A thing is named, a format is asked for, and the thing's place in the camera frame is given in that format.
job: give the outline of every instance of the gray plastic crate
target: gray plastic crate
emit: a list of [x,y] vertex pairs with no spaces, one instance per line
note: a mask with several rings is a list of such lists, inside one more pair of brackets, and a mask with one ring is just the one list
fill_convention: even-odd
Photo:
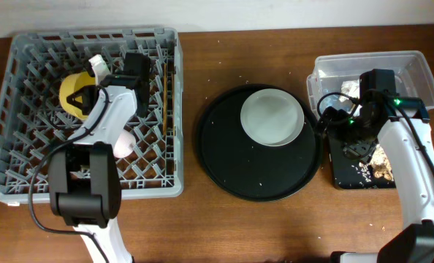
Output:
[[[0,94],[0,201],[27,202],[34,168],[50,142],[65,140],[71,131],[57,130],[40,105],[47,88],[46,113],[59,128],[81,122],[59,104],[60,78],[82,71],[83,62],[101,54],[114,71],[123,67],[126,52],[148,55],[153,62],[148,117],[134,116],[125,130],[136,137],[134,152],[116,159],[123,199],[176,197],[183,191],[183,51],[171,28],[60,31],[19,34],[9,51]],[[167,80],[167,128],[163,133],[164,84]],[[88,170],[74,174],[89,176]],[[37,176],[35,202],[49,202],[47,166]]]

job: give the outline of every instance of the wood grain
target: wood grain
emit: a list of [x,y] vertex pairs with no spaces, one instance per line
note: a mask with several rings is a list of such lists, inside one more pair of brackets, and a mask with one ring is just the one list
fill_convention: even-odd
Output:
[[[246,81],[285,88],[308,103],[306,77],[321,55],[420,50],[434,75],[434,26],[192,33],[180,40],[185,189],[171,199],[123,201],[118,220],[137,262],[323,262],[316,258],[332,251],[378,251],[400,232],[397,192],[335,189],[327,152],[315,178],[292,197],[255,203],[230,196],[199,165],[194,128],[212,99]],[[0,85],[9,42],[0,39]],[[434,110],[430,115],[434,142]],[[45,224],[66,228],[48,205],[37,212]],[[26,205],[0,203],[0,262],[89,261],[79,237],[44,233]]]

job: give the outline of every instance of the transparent bin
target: transparent bin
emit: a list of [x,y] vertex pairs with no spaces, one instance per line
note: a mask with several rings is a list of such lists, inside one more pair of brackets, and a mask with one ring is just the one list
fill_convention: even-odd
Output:
[[[123,199],[176,197],[183,191],[183,51],[172,28],[59,31],[17,35],[11,43],[0,93],[0,202],[27,202],[28,185],[50,142],[70,133],[47,122],[40,105],[48,89],[46,113],[58,127],[81,122],[59,104],[60,80],[82,70],[101,54],[110,70],[122,69],[128,52],[153,64],[148,116],[133,116],[125,130],[136,137],[134,152],[116,159]],[[164,113],[163,98],[167,98]],[[88,177],[87,170],[76,172]],[[37,176],[34,202],[49,202],[47,166]]]
[[[396,90],[401,96],[419,97],[427,110],[434,109],[434,79],[423,54],[419,51],[395,51],[318,57],[313,74],[306,80],[314,115],[319,118],[316,105],[323,95],[340,92],[344,81],[358,80],[362,73],[372,69],[394,70]],[[350,110],[352,104],[349,100],[339,102],[338,97],[332,96],[321,103],[320,110],[328,106]]]

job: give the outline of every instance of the brown tabletop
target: brown tabletop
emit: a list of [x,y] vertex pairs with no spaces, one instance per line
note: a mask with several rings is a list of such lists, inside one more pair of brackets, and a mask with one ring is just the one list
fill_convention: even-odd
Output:
[[[307,261],[332,251],[377,252],[402,229],[396,190],[341,191],[321,169],[299,193],[255,203],[215,185],[197,160],[194,127],[206,106],[237,85],[266,83],[308,103],[306,77],[316,57],[420,50],[434,76],[434,26],[313,28],[180,34],[184,52],[184,192],[176,198],[126,200],[118,216],[136,262]],[[0,87],[10,39],[0,39]],[[434,142],[434,110],[430,111]],[[45,224],[65,228],[48,205]],[[0,203],[0,262],[90,262],[80,237],[35,227],[26,205]]]

